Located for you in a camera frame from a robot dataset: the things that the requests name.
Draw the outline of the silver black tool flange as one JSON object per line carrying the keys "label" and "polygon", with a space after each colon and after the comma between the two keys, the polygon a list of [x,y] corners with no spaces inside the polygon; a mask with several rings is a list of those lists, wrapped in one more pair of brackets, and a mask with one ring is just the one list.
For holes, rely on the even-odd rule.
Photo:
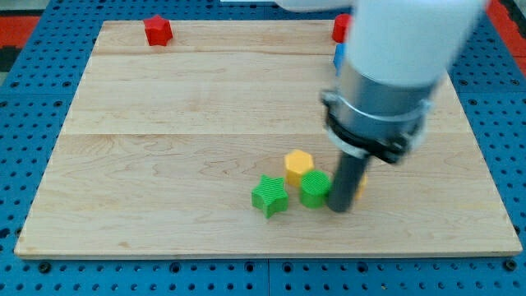
{"label": "silver black tool flange", "polygon": [[330,140],[356,158],[375,156],[395,164],[422,139],[431,86],[394,86],[339,66],[336,87],[321,92]]}

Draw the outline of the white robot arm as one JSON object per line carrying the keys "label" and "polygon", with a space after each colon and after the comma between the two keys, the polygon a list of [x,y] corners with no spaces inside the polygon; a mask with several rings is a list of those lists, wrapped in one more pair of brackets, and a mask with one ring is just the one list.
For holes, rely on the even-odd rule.
{"label": "white robot arm", "polygon": [[395,164],[422,143],[431,95],[487,2],[279,0],[277,5],[291,12],[353,9],[335,87],[321,92],[328,137],[342,151],[326,204],[345,212],[370,157]]}

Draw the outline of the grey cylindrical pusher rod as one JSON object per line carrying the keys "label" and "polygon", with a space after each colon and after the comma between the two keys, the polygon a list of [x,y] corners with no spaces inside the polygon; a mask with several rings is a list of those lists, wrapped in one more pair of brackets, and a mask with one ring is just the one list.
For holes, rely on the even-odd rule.
{"label": "grey cylindrical pusher rod", "polygon": [[341,154],[326,199],[326,204],[332,211],[345,212],[350,209],[366,172],[369,159],[370,155],[356,157],[346,153]]}

